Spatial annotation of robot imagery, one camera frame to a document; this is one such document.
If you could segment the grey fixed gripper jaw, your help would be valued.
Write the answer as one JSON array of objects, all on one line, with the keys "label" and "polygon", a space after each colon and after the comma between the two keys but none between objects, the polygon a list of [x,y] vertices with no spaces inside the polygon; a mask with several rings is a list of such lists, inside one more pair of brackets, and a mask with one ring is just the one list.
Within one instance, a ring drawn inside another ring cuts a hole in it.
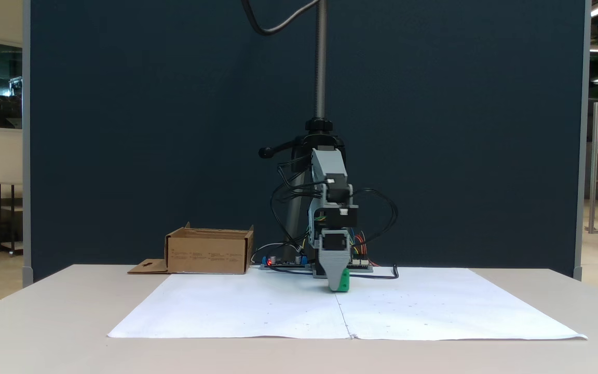
[{"label": "grey fixed gripper jaw", "polygon": [[347,269],[349,258],[325,258],[324,272],[328,280],[330,291],[348,292],[350,273]]}]

